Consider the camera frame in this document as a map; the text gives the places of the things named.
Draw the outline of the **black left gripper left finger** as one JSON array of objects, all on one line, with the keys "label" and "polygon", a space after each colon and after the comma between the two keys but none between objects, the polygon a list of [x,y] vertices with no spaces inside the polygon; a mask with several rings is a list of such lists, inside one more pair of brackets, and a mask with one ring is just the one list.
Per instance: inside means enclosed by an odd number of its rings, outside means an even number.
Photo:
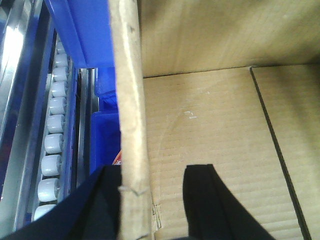
[{"label": "black left gripper left finger", "polygon": [[116,240],[120,227],[121,168],[96,170],[72,194],[6,240]]}]

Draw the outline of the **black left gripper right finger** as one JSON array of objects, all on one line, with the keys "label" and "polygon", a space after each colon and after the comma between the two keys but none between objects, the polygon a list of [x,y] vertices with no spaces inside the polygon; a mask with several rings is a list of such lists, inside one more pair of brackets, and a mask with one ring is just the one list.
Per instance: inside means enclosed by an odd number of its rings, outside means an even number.
[{"label": "black left gripper right finger", "polygon": [[190,240],[272,240],[211,164],[188,165],[183,204]]}]

